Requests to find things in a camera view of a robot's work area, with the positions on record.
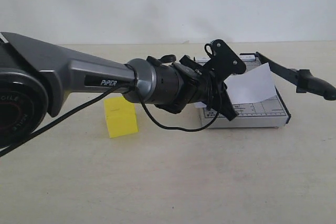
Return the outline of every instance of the table surface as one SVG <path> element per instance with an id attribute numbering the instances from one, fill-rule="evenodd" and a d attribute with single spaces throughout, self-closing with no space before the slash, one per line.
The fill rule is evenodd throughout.
<path id="1" fill-rule="evenodd" d="M 336 41 L 230 46 L 336 85 Z M 200 44 L 66 47 L 120 63 L 204 55 Z M 1 158 L 0 223 L 334 223 L 335 102 L 274 81 L 292 114 L 278 129 L 166 131 L 136 105 L 139 133 L 110 139 L 103 102 L 88 107 Z M 96 96 L 71 94 L 61 114 Z M 166 125 L 200 126 L 192 105 L 150 110 Z"/>

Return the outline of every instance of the black wire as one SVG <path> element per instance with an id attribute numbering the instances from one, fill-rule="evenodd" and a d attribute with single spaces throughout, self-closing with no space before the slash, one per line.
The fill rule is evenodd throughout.
<path id="1" fill-rule="evenodd" d="M 58 119 L 52 121 L 51 123 L 47 124 L 46 126 L 40 128 L 39 130 L 33 132 L 32 134 L 30 134 L 26 139 L 24 139 L 23 141 L 20 141 L 18 143 L 15 143 L 9 147 L 7 147 L 6 149 L 0 151 L 0 157 L 5 156 L 6 154 L 8 154 L 9 152 L 17 149 L 18 147 L 20 147 L 21 145 L 27 143 L 28 141 L 32 140 L 33 138 L 43 134 L 44 132 L 50 130 L 52 127 L 56 126 L 57 124 L 61 123 L 62 121 L 64 121 L 65 119 L 67 119 L 68 117 L 72 116 L 73 114 L 85 109 L 86 107 L 100 101 L 101 99 L 103 99 L 104 97 L 108 96 L 110 93 L 112 93 L 113 91 L 119 89 L 119 88 L 125 88 L 125 87 L 133 87 L 129 84 L 124 84 L 118 87 L 114 87 L 112 89 L 109 89 L 108 91 L 104 92 L 103 94 L 101 94 L 100 96 L 70 110 L 69 112 L 65 113 L 64 115 L 60 116 Z"/>
<path id="2" fill-rule="evenodd" d="M 219 95 L 219 107 L 221 108 L 222 107 L 222 97 L 221 97 L 221 93 L 219 91 L 219 87 L 218 85 L 217 86 L 217 92 L 218 92 L 218 95 Z M 150 113 L 150 111 L 148 110 L 146 104 L 144 103 L 143 99 L 142 99 L 142 96 L 140 95 L 140 92 L 139 92 L 139 89 L 136 88 L 136 93 L 139 97 L 139 100 L 140 100 L 140 103 L 143 107 L 143 109 L 145 110 L 146 114 L 148 115 L 148 117 L 153 121 L 153 123 L 155 123 L 157 126 L 159 126 L 160 128 L 163 128 L 165 130 L 179 130 L 179 131 L 185 131 L 185 132 L 198 132 L 198 131 L 202 131 L 206 128 L 208 128 L 210 125 L 212 125 L 216 119 L 218 118 L 219 116 L 219 110 L 217 111 L 215 117 L 206 125 L 204 125 L 203 127 L 200 127 L 200 128 L 197 128 L 197 129 L 185 129 L 185 128 L 181 128 L 181 127 L 169 127 L 169 126 L 165 126 L 161 123 L 159 123 L 153 116 L 152 114 Z"/>

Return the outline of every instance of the gray box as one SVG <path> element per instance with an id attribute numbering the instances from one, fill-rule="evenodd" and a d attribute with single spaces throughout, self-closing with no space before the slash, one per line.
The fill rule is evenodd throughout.
<path id="1" fill-rule="evenodd" d="M 242 60 L 247 66 L 247 71 L 261 65 L 258 58 L 244 57 Z M 291 117 L 278 91 L 276 96 L 263 102 L 236 104 L 234 108 L 239 113 L 238 117 L 229 121 L 223 115 L 219 115 L 209 128 L 282 127 Z M 216 115 L 215 110 L 208 111 L 206 108 L 198 110 L 202 126 L 209 123 Z"/>

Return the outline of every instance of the white paper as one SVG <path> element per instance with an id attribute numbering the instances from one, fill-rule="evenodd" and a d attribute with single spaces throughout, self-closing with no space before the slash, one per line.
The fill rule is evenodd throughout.
<path id="1" fill-rule="evenodd" d="M 232 104 L 261 102 L 277 94 L 268 63 L 244 74 L 229 76 L 225 84 Z M 194 105 L 196 108 L 206 107 L 201 102 Z"/>

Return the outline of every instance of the white background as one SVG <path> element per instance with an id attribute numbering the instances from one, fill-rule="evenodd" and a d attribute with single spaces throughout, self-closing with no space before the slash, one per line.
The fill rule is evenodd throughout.
<path id="1" fill-rule="evenodd" d="M 0 0 L 0 30 L 57 44 L 336 40 L 336 0 Z"/>

